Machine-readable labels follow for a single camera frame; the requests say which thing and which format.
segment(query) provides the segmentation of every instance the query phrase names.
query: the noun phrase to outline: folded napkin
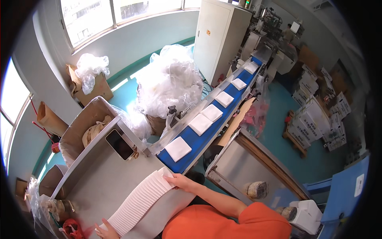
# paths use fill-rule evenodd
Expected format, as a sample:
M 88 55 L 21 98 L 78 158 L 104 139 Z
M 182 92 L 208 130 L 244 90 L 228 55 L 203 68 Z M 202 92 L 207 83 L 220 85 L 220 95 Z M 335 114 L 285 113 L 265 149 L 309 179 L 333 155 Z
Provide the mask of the folded napkin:
M 195 131 L 199 136 L 201 136 L 210 126 L 212 121 L 206 116 L 198 114 L 191 122 L 188 124 L 192 130 Z
M 227 106 L 233 101 L 233 97 L 223 91 L 216 96 L 215 100 L 224 106 L 224 108 L 227 108 Z
M 183 158 L 184 155 L 191 152 L 191 147 L 182 139 L 182 137 L 178 137 L 174 139 L 171 143 L 169 143 L 165 150 L 171 156 L 171 158 L 177 162 L 179 159 Z
M 253 73 L 255 73 L 255 71 L 258 69 L 258 65 L 254 62 L 251 62 L 249 64 L 246 64 L 244 66 L 244 70 L 248 71 L 249 73 L 251 73 L 251 75 L 253 75 Z
M 123 237 L 145 215 L 150 207 L 174 187 L 163 176 L 173 177 L 167 167 L 155 170 L 129 194 L 118 210 L 108 219 L 110 225 Z
M 209 119 L 212 123 L 217 121 L 222 115 L 223 112 L 220 111 L 216 106 L 213 104 L 210 104 L 207 106 L 202 112 L 200 112 L 202 115 L 206 116 L 207 119 Z
M 233 85 L 236 87 L 236 89 L 238 89 L 238 90 L 242 90 L 244 87 L 247 86 L 247 84 L 244 83 L 244 82 L 243 82 L 241 79 L 239 79 L 239 78 L 234 79 L 234 80 L 231 82 L 231 84 L 233 84 Z

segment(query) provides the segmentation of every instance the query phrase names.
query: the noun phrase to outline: conveyor belt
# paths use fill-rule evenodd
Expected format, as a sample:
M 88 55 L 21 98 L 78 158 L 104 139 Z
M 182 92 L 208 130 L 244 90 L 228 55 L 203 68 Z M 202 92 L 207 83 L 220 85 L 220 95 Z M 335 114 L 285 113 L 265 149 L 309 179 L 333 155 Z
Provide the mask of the conveyor belt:
M 262 62 L 260 62 L 255 57 L 252 57 L 252 61 L 259 65 L 258 70 L 261 68 Z M 248 71 L 244 70 L 241 72 L 237 78 L 241 79 L 247 85 L 249 85 L 256 75 L 257 71 L 251 75 Z M 186 168 L 194 161 L 194 159 L 199 155 L 201 150 L 211 141 L 211 139 L 216 135 L 217 131 L 222 127 L 226 122 L 231 113 L 236 110 L 236 106 L 241 101 L 241 96 L 244 93 L 246 88 L 242 90 L 237 90 L 232 84 L 229 84 L 224 90 L 227 94 L 232 96 L 234 100 L 224 108 L 216 100 L 213 100 L 211 104 L 215 105 L 219 110 L 223 112 L 223 115 L 214 122 L 211 127 L 209 127 L 202 136 L 198 136 L 189 126 L 187 126 L 182 132 L 179 133 L 177 137 L 182 137 L 185 142 L 192 148 L 191 152 L 186 156 L 181 158 L 179 161 L 174 162 L 168 152 L 164 149 L 162 150 L 157 157 L 174 173 L 183 173 Z

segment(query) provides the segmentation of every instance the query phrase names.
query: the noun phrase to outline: hand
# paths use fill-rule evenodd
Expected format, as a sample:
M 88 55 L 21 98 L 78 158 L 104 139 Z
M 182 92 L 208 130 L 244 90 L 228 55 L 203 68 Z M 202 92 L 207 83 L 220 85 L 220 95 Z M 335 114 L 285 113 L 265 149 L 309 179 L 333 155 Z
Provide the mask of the hand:
M 116 232 L 116 230 L 110 225 L 110 223 L 105 219 L 102 218 L 102 222 L 107 227 L 107 231 L 100 228 L 97 223 L 95 224 L 95 227 L 98 231 L 95 231 L 96 234 L 101 237 L 102 239 L 120 239 L 120 236 Z
M 186 192 L 195 193 L 196 188 L 200 185 L 182 174 L 172 174 L 172 177 L 164 176 L 167 182 L 171 182 L 175 185 L 174 189 L 183 189 Z

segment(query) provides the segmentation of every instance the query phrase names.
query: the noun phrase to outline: electrical cabinet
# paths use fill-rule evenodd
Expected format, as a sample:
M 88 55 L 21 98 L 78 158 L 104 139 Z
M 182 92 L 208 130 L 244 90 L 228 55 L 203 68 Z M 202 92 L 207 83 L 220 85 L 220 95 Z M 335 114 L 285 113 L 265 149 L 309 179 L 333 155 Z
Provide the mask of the electrical cabinet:
M 230 3 L 203 0 L 196 28 L 194 61 L 212 86 L 225 78 L 237 55 L 252 13 Z

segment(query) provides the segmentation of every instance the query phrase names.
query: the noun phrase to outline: person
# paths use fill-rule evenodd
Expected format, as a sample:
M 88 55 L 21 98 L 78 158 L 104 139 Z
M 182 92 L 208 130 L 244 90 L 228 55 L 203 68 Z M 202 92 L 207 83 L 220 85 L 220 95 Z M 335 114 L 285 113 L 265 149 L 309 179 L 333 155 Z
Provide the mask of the person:
M 247 206 L 242 201 L 215 192 L 182 174 L 165 177 L 174 189 L 196 194 L 210 205 L 191 205 L 171 218 L 162 232 L 162 239 L 175 238 L 289 238 L 292 231 L 288 221 L 261 202 Z M 238 223 L 228 219 L 238 219 Z M 95 225 L 103 239 L 119 239 L 119 235 L 105 220 L 107 231 Z
M 284 36 L 283 38 L 289 42 L 291 42 L 295 37 L 295 34 L 290 29 L 291 27 L 292 27 L 292 24 L 288 24 L 288 27 L 281 32 L 281 34 Z

